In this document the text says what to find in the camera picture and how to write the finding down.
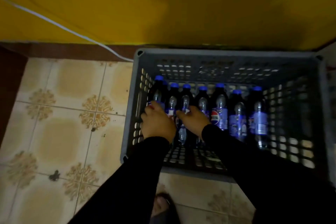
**person's left hand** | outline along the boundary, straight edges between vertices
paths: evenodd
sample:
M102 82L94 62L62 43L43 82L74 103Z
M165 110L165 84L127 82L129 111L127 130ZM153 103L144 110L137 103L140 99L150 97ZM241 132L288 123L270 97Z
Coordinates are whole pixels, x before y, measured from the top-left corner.
M172 143L176 133L176 126L172 119L168 118L161 105L156 101L145 108L141 114L140 125L144 139L153 136L161 136Z

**plastic basket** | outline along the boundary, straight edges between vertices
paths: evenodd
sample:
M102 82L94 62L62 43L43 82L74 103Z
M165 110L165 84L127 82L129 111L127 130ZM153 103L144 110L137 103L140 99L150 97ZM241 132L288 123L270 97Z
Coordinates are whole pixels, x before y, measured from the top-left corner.
M209 51L144 48L134 56L120 160L141 143L140 115L155 75L192 86L224 82L228 95L241 89L243 97L258 85L270 103L270 151L280 158L311 168L322 179L335 182L331 115L324 62L313 52ZM234 182L214 152L177 147L163 163L163 172Z

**black long-sleeved shirt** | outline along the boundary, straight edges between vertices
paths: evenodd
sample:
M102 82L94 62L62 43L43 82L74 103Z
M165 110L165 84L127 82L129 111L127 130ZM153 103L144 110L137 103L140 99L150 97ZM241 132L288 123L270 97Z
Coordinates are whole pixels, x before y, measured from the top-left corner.
M308 168L250 148L214 125L205 126L202 137L256 208L254 223L335 223L335 189ZM168 150L163 137L138 144L69 223L149 223Z

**hand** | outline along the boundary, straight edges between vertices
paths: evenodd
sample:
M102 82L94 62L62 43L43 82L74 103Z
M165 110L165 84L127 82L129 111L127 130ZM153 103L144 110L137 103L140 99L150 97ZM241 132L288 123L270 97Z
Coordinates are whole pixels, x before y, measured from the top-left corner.
M144 139L152 136L161 136L166 138L169 143L172 143L176 133L174 121L168 118L159 103L151 101L151 104L141 114L142 123L140 127Z
M176 115L182 120L185 127L192 133L202 139L202 131L204 127L211 124L207 116L201 112L196 106L189 106L190 112L185 114L182 111L176 111Z

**black slipper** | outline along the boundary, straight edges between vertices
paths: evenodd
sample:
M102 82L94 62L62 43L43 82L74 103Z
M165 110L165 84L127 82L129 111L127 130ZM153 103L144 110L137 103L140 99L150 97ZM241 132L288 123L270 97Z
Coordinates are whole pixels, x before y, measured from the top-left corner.
M169 204L169 208L166 211L150 218L149 224L181 224L175 204L170 195L167 193L159 193L156 196L166 199Z

